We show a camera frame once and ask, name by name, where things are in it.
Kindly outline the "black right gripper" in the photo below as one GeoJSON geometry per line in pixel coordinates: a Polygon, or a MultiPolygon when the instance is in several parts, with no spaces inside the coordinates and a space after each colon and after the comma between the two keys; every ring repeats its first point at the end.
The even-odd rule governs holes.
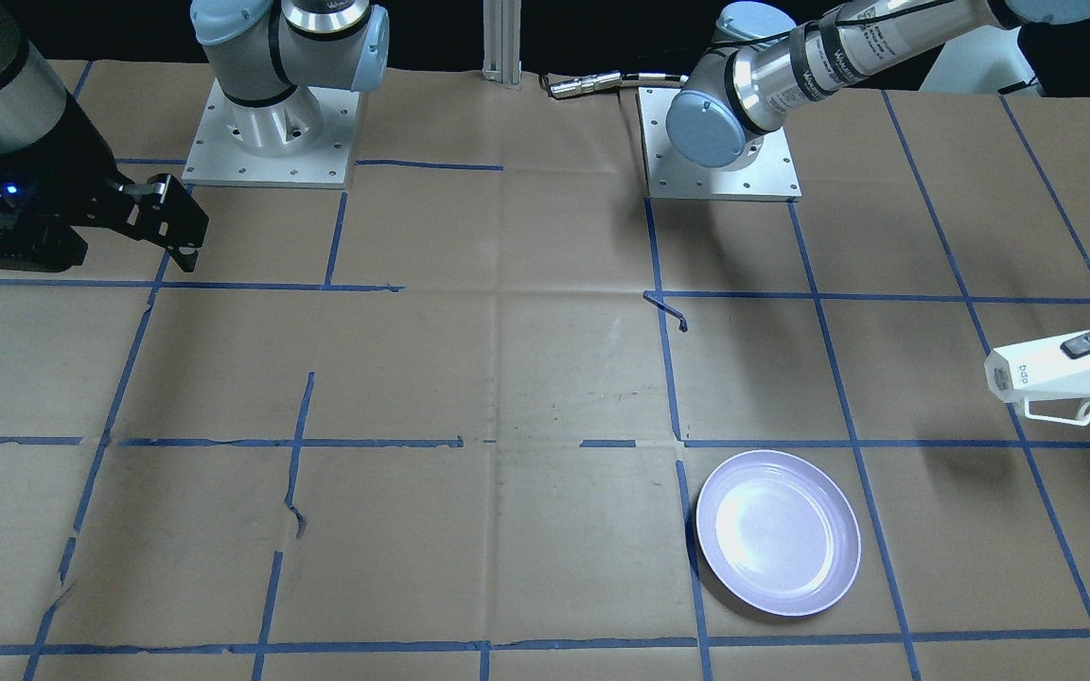
{"type": "Polygon", "coordinates": [[[130,183],[112,156],[64,146],[0,155],[0,269],[55,273],[81,266],[88,245],[77,228],[99,227],[161,247],[191,273],[208,224],[173,174],[130,183]]]}

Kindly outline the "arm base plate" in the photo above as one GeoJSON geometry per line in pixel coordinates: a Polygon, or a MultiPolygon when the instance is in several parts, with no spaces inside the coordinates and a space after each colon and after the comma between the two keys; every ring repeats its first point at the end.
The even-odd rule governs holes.
{"type": "Polygon", "coordinates": [[[298,87],[249,108],[211,85],[182,180],[225,189],[343,190],[354,160],[359,92],[298,87]]]}
{"type": "Polygon", "coordinates": [[[731,132],[728,109],[679,89],[641,89],[647,197],[676,200],[799,200],[786,132],[731,132]]]}

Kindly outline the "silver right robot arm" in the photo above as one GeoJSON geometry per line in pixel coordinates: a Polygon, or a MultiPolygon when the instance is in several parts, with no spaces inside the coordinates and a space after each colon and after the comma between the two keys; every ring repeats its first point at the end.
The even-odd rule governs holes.
{"type": "Polygon", "coordinates": [[[78,227],[96,227],[160,247],[192,272],[209,219],[187,185],[344,182],[358,96],[380,86],[388,64],[388,11],[372,1],[194,1],[189,14],[215,85],[183,177],[138,182],[0,3],[0,269],[81,266],[78,227]]]}

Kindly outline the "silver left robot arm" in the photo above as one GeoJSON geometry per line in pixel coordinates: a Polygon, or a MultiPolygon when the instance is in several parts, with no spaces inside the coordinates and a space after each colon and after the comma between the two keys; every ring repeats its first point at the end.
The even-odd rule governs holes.
{"type": "Polygon", "coordinates": [[[865,90],[1013,1],[856,1],[751,33],[727,8],[683,86],[642,117],[655,199],[786,202],[810,296],[1090,303],[1090,100],[865,90]]]}

